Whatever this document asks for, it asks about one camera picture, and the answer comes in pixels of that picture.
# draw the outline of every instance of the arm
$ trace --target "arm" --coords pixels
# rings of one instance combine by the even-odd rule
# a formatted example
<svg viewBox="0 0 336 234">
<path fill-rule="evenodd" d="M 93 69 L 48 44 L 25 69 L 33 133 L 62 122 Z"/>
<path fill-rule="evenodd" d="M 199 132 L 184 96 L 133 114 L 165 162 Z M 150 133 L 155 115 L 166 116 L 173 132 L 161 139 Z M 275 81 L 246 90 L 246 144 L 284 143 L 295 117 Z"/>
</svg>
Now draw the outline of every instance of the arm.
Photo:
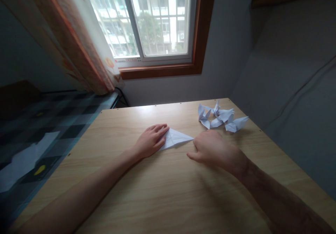
<svg viewBox="0 0 336 234">
<path fill-rule="evenodd" d="M 234 175 L 278 230 L 284 233 L 335 233 L 299 197 L 260 170 L 216 131 L 200 133 L 194 144 L 197 152 L 187 153 L 187 156 L 199 163 L 221 167 Z"/>
<path fill-rule="evenodd" d="M 165 143 L 166 124 L 153 125 L 136 144 L 88 176 L 28 220 L 19 233 L 72 233 L 132 165 L 154 154 Z"/>
</svg>

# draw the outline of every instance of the tree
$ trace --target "tree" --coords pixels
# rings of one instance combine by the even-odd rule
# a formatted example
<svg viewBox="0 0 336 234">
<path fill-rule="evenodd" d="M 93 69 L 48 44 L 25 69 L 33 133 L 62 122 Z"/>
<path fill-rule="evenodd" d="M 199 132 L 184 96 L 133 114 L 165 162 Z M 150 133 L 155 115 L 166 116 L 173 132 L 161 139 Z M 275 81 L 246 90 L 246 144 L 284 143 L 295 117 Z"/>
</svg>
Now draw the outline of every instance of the tree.
<svg viewBox="0 0 336 234">
<path fill-rule="evenodd" d="M 136 55 L 136 53 L 137 53 L 137 51 L 136 51 L 136 49 L 135 49 L 135 44 L 134 44 L 134 42 L 133 42 L 133 33 L 130 33 L 130 32 L 128 32 L 127 33 L 127 36 L 128 36 L 128 45 L 129 45 L 129 47 L 130 47 L 130 49 L 131 49 L 131 53 L 129 54 L 129 55 Z"/>
<path fill-rule="evenodd" d="M 157 45 L 163 43 L 159 21 L 149 13 L 142 12 L 138 17 L 138 26 L 145 54 L 158 54 Z"/>
</svg>

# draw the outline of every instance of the right hand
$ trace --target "right hand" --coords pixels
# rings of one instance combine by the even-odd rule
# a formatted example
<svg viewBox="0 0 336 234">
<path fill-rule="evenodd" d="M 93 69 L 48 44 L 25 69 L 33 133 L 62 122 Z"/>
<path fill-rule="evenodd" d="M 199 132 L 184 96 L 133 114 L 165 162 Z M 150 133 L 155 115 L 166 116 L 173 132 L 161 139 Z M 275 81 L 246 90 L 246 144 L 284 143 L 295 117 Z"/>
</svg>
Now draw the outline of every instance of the right hand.
<svg viewBox="0 0 336 234">
<path fill-rule="evenodd" d="M 194 145 L 196 152 L 187 153 L 194 161 L 221 167 L 236 177 L 246 170 L 246 155 L 214 130 L 201 132 L 194 139 Z"/>
</svg>

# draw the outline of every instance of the white paper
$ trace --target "white paper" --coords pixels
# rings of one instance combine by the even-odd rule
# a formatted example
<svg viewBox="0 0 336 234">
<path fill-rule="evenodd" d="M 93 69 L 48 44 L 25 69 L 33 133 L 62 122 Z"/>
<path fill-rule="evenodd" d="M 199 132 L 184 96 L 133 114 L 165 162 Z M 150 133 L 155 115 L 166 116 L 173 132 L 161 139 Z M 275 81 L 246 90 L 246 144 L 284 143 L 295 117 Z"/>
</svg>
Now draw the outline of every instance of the white paper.
<svg viewBox="0 0 336 234">
<path fill-rule="evenodd" d="M 210 129 L 210 122 L 208 120 L 210 113 L 211 110 L 205 113 L 204 107 L 201 104 L 198 105 L 198 120 L 208 129 Z"/>
<path fill-rule="evenodd" d="M 0 170 L 0 193 L 8 191 L 18 179 L 34 169 L 36 162 L 60 132 L 46 133 L 37 144 L 15 154 L 11 163 Z"/>
<path fill-rule="evenodd" d="M 204 105 L 202 105 L 202 107 L 205 110 L 210 111 L 215 116 L 217 114 L 218 110 L 220 109 L 220 106 L 218 105 L 218 103 L 219 103 L 219 100 L 217 100 L 216 105 L 215 105 L 214 108 L 210 108 L 210 107 L 204 106 Z"/>
<path fill-rule="evenodd" d="M 232 120 L 233 120 L 233 114 L 234 114 L 233 109 L 230 109 L 230 110 L 218 110 L 218 112 L 216 114 L 216 117 L 224 124 L 229 119 L 232 122 Z"/>
<path fill-rule="evenodd" d="M 237 132 L 245 126 L 248 119 L 249 117 L 237 118 L 233 122 L 226 124 L 225 129 L 230 132 Z"/>
<path fill-rule="evenodd" d="M 209 114 L 207 113 L 205 115 L 204 110 L 207 110 L 208 113 L 209 112 L 213 113 L 213 115 L 216 118 L 213 121 L 209 122 L 208 121 Z M 199 104 L 198 106 L 198 120 L 208 129 L 219 127 L 226 121 L 228 121 L 228 123 L 231 123 L 233 121 L 233 114 L 234 114 L 233 109 L 220 110 L 219 100 L 217 100 L 214 108 L 210 108 L 208 106 L 204 106 L 201 104 Z"/>
<path fill-rule="evenodd" d="M 177 144 L 186 142 L 186 141 L 190 141 L 193 140 L 194 138 L 185 135 L 181 132 L 175 131 L 171 128 L 169 128 L 169 130 L 166 132 L 166 134 L 164 135 L 164 137 L 166 137 L 166 142 L 165 144 L 159 149 L 159 151 L 165 150 L 167 148 L 171 148 Z"/>
</svg>

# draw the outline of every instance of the wooden window frame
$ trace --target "wooden window frame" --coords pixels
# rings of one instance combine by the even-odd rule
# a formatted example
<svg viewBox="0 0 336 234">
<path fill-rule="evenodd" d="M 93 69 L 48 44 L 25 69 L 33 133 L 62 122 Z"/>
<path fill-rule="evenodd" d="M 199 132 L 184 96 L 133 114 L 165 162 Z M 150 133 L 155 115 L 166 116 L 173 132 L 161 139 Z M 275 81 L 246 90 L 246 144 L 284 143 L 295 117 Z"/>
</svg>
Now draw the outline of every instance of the wooden window frame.
<svg viewBox="0 0 336 234">
<path fill-rule="evenodd" d="M 214 0 L 197 0 L 192 62 L 184 64 L 119 68 L 124 80 L 197 75 L 202 73 Z"/>
</svg>

